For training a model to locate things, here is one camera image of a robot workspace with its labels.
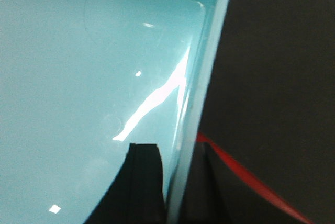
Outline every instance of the red cord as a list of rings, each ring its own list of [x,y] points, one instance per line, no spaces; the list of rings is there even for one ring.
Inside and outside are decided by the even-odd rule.
[[[227,152],[217,146],[213,141],[206,138],[203,134],[198,133],[197,142],[206,142],[208,143],[212,149],[216,152],[216,154],[220,157],[220,159],[229,167],[235,175],[240,178],[243,182],[245,182],[251,189],[253,189],[258,195],[260,195],[263,199],[267,200],[269,203],[279,208],[283,212],[292,216],[293,218],[301,221],[304,224],[312,224],[309,219],[303,216],[298,210],[290,206],[284,199],[279,197],[275,191],[266,186],[263,182],[261,182],[254,174],[249,172],[244,166],[242,166],[238,161],[236,161],[232,156],[230,156]]]

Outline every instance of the teal surface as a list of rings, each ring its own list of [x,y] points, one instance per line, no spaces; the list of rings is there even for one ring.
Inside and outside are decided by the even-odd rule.
[[[0,0],[0,223],[83,223],[132,142],[158,144],[174,222],[215,3]]]

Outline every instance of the dark background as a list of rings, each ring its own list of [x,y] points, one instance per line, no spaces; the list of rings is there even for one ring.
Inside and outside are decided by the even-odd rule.
[[[335,0],[230,0],[200,124],[321,224],[335,223],[334,33]]]

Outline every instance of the red strap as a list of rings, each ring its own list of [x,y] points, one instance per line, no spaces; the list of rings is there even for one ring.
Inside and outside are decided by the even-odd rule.
[[[251,189],[253,189],[258,195],[260,195],[263,199],[267,200],[269,203],[279,208],[283,212],[292,216],[293,218],[301,221],[305,224],[312,224],[309,219],[303,216],[298,210],[290,206],[284,199],[279,197],[275,191],[266,186],[263,182],[261,182],[255,175],[249,172],[244,166],[242,166],[238,161],[236,161],[232,156],[230,156],[227,152],[217,146],[213,141],[206,138],[203,134],[198,133],[197,142],[206,142],[208,143],[216,154],[220,157],[220,159],[229,167],[235,175],[240,178],[243,182],[245,182]]]

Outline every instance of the turquoise plastic container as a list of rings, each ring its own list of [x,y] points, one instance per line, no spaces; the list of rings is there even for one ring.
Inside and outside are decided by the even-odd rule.
[[[176,223],[227,2],[0,0],[0,223],[83,223],[129,143]]]

